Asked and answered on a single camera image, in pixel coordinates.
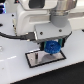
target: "white table surface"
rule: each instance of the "white table surface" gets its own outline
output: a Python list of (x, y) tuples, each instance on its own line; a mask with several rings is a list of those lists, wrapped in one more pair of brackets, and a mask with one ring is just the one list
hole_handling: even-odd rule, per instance
[[(0, 15), (0, 32), (14, 35), (11, 14)], [(66, 60), (29, 68), (25, 53), (38, 48), (35, 43), (0, 37), (0, 84), (10, 84), (42, 73), (84, 61), (84, 33), (74, 31), (62, 49)]]

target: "black cable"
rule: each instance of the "black cable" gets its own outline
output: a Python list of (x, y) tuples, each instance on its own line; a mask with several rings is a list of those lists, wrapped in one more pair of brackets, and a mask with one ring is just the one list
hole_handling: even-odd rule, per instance
[(35, 40), (34, 32), (29, 32), (28, 34), (22, 35), (22, 36), (11, 36), (11, 35), (6, 35), (6, 34), (0, 32), (0, 36), (9, 38), (9, 39), (20, 39), (20, 40), (30, 40), (30, 41)]

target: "black mat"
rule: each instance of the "black mat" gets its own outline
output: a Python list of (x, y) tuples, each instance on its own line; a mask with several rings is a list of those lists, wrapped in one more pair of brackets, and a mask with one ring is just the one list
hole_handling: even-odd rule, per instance
[(84, 62), (13, 84), (84, 84)]

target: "metal bracket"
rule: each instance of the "metal bracket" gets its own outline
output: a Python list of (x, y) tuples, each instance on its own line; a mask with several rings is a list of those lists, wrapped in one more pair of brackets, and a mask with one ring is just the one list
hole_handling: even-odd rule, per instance
[(44, 51), (34, 51), (26, 53), (26, 58), (30, 68), (66, 59), (62, 51), (53, 55)]

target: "screw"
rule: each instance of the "screw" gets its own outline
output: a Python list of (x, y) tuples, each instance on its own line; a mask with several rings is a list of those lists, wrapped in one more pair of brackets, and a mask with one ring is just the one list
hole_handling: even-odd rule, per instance
[(60, 29), (59, 32), (62, 32), (62, 30)]
[(2, 23), (0, 23), (0, 27), (2, 27), (3, 26), (3, 24)]
[(40, 35), (43, 35), (43, 32), (40, 32)]
[(2, 52), (3, 51), (3, 47), (2, 46), (0, 46), (0, 52)]

